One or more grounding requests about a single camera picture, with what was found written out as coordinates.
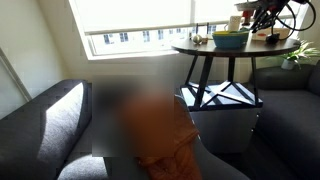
table leg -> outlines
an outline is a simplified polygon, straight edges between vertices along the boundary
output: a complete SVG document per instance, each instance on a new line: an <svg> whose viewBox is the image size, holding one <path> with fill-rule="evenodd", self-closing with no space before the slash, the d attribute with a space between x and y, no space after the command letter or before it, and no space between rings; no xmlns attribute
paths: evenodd
<svg viewBox="0 0 320 180"><path fill-rule="evenodd" d="M235 61L236 61L235 57L229 57L228 81L230 82L233 82Z"/></svg>
<svg viewBox="0 0 320 180"><path fill-rule="evenodd" d="M256 58L251 57L251 65L252 65L252 81L253 81L253 91L254 91L254 101L255 106L258 106L259 104L259 95L258 95L258 89L257 89L257 83L256 83Z"/></svg>
<svg viewBox="0 0 320 180"><path fill-rule="evenodd" d="M190 78L191 78L191 75L192 75L192 72L193 72L194 66L196 65L197 60L198 60L198 56L195 55L194 58L193 58L191 67L189 69L189 73L188 73L186 82L184 83L185 85L189 85L189 81L190 81Z"/></svg>
<svg viewBox="0 0 320 180"><path fill-rule="evenodd" d="M210 74L212 61L213 61L213 57L208 57L208 56L204 60L202 73L201 73L201 77L200 77L199 88L198 88L197 95L196 95L195 102L194 102L194 107L196 109L200 109L200 106L201 106L201 103L202 103L203 94L204 94L204 91L205 91L206 86L207 86L207 81L208 81L208 77L209 77L209 74Z"/></svg>

table top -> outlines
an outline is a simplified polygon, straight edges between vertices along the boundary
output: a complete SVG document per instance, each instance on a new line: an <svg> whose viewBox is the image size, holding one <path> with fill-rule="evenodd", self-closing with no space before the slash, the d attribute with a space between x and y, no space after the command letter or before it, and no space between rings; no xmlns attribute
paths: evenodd
<svg viewBox="0 0 320 180"><path fill-rule="evenodd" d="M249 40L239 49L219 49L213 40L206 44L194 44L191 40L177 40L172 48L189 55L210 57L262 57L286 54L299 49L300 42L296 39L279 41L277 44L267 44L265 41Z"/></svg>

sofa armrest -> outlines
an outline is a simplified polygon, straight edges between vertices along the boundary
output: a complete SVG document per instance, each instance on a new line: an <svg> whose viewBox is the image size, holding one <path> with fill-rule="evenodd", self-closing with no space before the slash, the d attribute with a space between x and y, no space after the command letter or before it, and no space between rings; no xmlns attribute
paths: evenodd
<svg viewBox="0 0 320 180"><path fill-rule="evenodd" d="M284 70L281 67L267 67L257 69L256 85L264 90L305 89L314 65L302 64L301 69L295 66L293 70Z"/></svg>

floor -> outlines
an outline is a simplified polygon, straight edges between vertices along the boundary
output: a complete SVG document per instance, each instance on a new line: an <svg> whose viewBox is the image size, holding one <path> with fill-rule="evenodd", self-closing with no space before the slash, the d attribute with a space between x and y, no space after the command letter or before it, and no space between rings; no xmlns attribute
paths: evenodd
<svg viewBox="0 0 320 180"><path fill-rule="evenodd" d="M215 154L252 180L297 180L295 172L282 161L259 134L254 133L241 154Z"/></svg>

black table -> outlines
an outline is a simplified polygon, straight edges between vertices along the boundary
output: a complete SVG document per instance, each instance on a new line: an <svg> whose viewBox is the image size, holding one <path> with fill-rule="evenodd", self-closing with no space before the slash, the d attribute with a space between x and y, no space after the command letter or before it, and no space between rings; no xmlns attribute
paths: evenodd
<svg viewBox="0 0 320 180"><path fill-rule="evenodd" d="M275 56L297 50L300 42L295 39L279 41L275 45L265 41L250 40L240 49L219 49L213 40L197 45L191 40L179 40L172 43L172 48L180 53L193 55L185 84L181 86L181 94L187 102L190 111L207 111L217 109L238 109L262 107L255 83L256 57ZM199 84L190 82L198 56L205 56ZM228 79L220 85L207 85L214 57L228 57ZM252 63L254 94L250 93L240 83L233 81L235 60L239 57L249 57Z"/></svg>

